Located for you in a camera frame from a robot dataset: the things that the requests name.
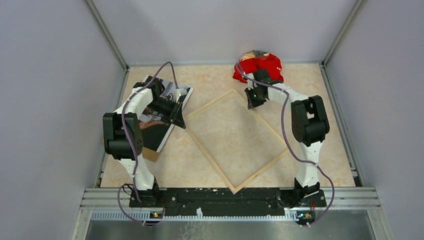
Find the brown cardboard backing board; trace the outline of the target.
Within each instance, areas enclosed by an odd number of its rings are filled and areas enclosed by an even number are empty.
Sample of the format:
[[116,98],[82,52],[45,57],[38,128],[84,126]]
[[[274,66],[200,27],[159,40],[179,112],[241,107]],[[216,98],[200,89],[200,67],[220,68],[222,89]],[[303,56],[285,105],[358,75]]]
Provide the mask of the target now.
[[145,160],[155,163],[155,162],[157,162],[157,160],[160,156],[160,152],[149,149],[147,147],[143,147],[142,156]]

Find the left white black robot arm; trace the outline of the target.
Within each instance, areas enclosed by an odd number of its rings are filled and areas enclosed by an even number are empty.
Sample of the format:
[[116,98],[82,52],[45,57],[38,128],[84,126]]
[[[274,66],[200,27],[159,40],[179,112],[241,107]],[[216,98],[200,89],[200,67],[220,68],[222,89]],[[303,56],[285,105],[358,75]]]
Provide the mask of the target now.
[[183,108],[191,91],[149,75],[118,109],[103,115],[105,152],[124,166],[133,181],[132,194],[149,207],[160,202],[161,194],[146,161],[156,159],[153,153],[162,150],[174,127],[186,128]]

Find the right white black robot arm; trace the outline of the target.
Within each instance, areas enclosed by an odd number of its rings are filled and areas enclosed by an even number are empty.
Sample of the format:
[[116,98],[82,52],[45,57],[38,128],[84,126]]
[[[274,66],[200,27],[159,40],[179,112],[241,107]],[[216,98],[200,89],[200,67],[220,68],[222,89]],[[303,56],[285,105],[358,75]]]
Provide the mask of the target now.
[[288,134],[281,127],[283,139],[289,152],[300,164],[294,179],[294,188],[280,194],[279,202],[287,208],[296,205],[307,206],[318,194],[321,188],[318,173],[320,172],[319,157],[330,124],[323,99],[319,95],[307,96],[299,93],[279,80],[272,80],[265,69],[254,73],[240,70],[242,78],[247,82],[244,90],[248,109],[273,101],[282,105],[282,114],[291,114],[291,133],[298,142],[301,156],[296,155],[290,146]]

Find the printed photo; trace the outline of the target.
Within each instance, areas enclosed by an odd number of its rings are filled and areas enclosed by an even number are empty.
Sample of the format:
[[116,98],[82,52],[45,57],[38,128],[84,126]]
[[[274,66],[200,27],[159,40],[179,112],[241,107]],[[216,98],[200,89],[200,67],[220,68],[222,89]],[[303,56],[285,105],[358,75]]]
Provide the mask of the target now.
[[153,101],[143,110],[138,120],[140,135],[134,142],[137,153],[144,149],[160,152],[175,126],[186,128],[183,109],[193,89],[161,78],[149,85]]

